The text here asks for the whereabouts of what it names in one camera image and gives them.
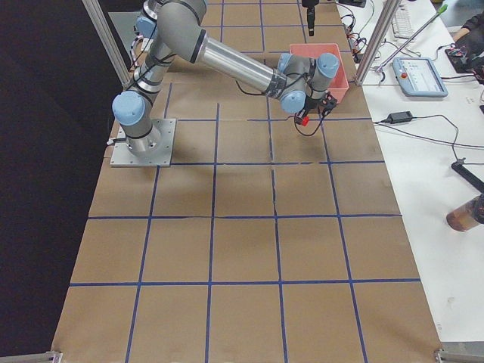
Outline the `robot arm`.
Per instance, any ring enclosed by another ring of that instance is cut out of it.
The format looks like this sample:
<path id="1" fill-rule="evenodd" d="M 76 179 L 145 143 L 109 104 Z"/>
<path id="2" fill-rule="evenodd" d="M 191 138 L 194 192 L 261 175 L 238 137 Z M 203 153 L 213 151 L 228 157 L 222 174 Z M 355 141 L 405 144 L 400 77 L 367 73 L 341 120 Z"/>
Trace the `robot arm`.
<path id="1" fill-rule="evenodd" d="M 133 156 L 156 154 L 164 133 L 150 117 L 161 82 L 174 57 L 192 64 L 202 63 L 245 84 L 261 96 L 278 100 L 286 113 L 302 125 L 311 110 L 325 118 L 337 105 L 328 88 L 340 68 L 337 56 L 323 53 L 317 58 L 283 53 L 277 68 L 268 67 L 211 38 L 202 27 L 205 1 L 146 1 L 137 27 L 152 38 L 144 63 L 134 72 L 125 91 L 112 103 L 113 114 Z"/>

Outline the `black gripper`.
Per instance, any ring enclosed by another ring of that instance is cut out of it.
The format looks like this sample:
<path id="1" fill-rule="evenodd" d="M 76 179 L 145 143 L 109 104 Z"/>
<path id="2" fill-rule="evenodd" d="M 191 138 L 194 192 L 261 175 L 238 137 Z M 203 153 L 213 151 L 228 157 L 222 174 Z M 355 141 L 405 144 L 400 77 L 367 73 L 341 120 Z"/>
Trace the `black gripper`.
<path id="1" fill-rule="evenodd" d="M 304 116 L 307 116 L 311 110 L 318 110 L 319 108 L 325 108 L 327 105 L 327 97 L 324 96 L 321 99 L 314 99 L 306 95 L 303 109 L 294 115 L 294 122 L 299 124 L 299 121 Z"/>
<path id="2" fill-rule="evenodd" d="M 318 0 L 302 0 L 301 4 L 306 10 L 306 20 L 308 26 L 309 36 L 315 34 L 315 6 L 318 5 Z"/>

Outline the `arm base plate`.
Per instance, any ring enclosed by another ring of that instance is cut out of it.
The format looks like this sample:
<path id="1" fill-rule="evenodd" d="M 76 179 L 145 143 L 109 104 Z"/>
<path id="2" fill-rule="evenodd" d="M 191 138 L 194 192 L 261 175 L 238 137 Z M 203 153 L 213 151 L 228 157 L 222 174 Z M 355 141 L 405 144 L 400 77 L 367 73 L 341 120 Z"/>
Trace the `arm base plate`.
<path id="1" fill-rule="evenodd" d="M 152 119 L 150 134 L 141 139 L 127 138 L 120 126 L 110 158 L 112 167 L 170 167 L 176 128 L 175 118 Z"/>

